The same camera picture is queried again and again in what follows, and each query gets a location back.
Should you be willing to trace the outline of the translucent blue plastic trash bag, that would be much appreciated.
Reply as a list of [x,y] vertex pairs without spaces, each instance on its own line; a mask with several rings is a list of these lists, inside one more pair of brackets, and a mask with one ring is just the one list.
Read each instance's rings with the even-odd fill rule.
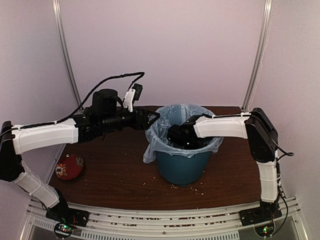
[[218,152],[223,137],[197,137],[194,118],[215,114],[209,109],[190,103],[171,104],[156,110],[160,118],[145,131],[149,142],[143,154],[143,162],[149,164],[156,159],[157,153],[169,156],[191,158],[197,154]]

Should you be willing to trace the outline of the teal plastic trash bin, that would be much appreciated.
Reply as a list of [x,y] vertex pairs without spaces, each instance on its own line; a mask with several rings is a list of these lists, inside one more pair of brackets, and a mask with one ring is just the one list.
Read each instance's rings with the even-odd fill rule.
[[167,182],[185,188],[202,176],[211,155],[211,152],[202,152],[186,157],[158,151],[157,168]]

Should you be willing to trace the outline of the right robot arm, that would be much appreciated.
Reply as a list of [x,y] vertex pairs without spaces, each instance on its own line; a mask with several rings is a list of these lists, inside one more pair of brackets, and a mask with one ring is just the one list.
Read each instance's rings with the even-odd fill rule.
[[278,132],[261,108],[227,115],[198,113],[167,131],[167,140],[188,151],[200,150],[214,139],[243,142],[256,163],[260,182],[259,220],[268,220],[279,207],[281,170]]

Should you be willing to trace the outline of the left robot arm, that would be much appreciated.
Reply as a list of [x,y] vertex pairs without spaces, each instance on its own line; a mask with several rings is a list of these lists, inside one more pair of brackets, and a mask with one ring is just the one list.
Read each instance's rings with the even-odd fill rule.
[[55,145],[87,143],[126,127],[147,130],[160,114],[134,106],[141,92],[135,85],[120,99],[116,90],[101,89],[93,94],[90,107],[65,120],[32,125],[4,122],[0,131],[0,179],[13,182],[40,200],[61,222],[69,221],[72,211],[61,192],[40,180],[22,162],[22,154]]

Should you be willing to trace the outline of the red floral bowl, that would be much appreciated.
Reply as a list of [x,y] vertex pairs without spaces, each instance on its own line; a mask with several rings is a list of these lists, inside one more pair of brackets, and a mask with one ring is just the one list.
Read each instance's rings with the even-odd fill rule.
[[84,168],[84,160],[77,154],[66,154],[55,166],[56,176],[64,181],[75,179]]

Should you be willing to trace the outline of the right aluminium frame post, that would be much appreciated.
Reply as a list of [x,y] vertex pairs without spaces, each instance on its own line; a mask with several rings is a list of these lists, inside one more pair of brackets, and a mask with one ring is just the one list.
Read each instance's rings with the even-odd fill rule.
[[245,112],[248,112],[251,109],[254,96],[256,93],[256,89],[258,86],[258,82],[260,79],[261,71],[263,68],[262,62],[263,62],[265,51],[267,49],[269,35],[270,35],[273,5],[274,5],[273,0],[264,1],[264,10],[263,10],[263,16],[261,21],[257,49],[255,53],[255,58],[253,62],[253,67],[252,67],[248,87],[247,87],[246,94],[241,107],[241,109]]

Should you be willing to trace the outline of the aluminium frame post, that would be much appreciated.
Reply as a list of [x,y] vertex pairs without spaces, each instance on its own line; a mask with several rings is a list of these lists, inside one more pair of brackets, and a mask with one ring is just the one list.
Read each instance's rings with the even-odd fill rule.
[[72,63],[70,59],[70,54],[68,50],[60,0],[53,0],[52,6],[53,6],[53,13],[55,17],[55,22],[56,22],[56,27],[58,31],[60,46],[61,46],[62,55],[63,55],[63,62],[65,65],[68,82],[70,84],[71,92],[76,102],[76,106],[79,107],[82,101],[81,101],[80,93],[76,84]]
[[257,49],[255,53],[255,58],[253,62],[253,67],[252,67],[248,87],[247,87],[246,94],[241,107],[241,109],[245,112],[248,112],[251,109],[254,96],[256,93],[256,89],[258,86],[258,82],[260,79],[261,71],[263,68],[262,62],[263,62],[265,51],[267,49],[269,35],[270,35],[273,5],[274,5],[273,0],[264,1],[264,10],[263,10],[263,16],[261,21]]

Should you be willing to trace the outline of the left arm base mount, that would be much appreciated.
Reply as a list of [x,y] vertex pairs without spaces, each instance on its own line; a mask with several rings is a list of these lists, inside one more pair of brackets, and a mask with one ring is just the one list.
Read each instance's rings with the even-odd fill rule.
[[52,209],[46,211],[45,217],[56,221],[53,233],[60,239],[69,238],[78,227],[86,227],[90,213],[85,210],[69,208],[67,212],[56,213]]

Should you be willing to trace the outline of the left aluminium frame post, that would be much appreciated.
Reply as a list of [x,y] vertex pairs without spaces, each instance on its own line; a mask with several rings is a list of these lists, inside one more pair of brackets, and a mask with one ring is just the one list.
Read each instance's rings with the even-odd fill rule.
[[82,101],[81,101],[80,93],[76,84],[72,63],[70,59],[70,54],[68,50],[60,0],[53,0],[52,6],[53,6],[53,13],[55,17],[55,22],[56,22],[56,27],[58,31],[60,46],[61,46],[62,55],[63,55],[63,62],[65,65],[68,82],[70,84],[71,92],[76,102],[76,106],[79,107]]

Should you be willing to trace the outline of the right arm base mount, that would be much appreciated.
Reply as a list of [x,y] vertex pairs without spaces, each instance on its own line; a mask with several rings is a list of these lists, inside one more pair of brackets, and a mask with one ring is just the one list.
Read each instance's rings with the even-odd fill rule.
[[275,219],[282,216],[282,211],[259,206],[241,210],[238,214],[243,227],[253,225],[259,237],[268,238],[276,232]]

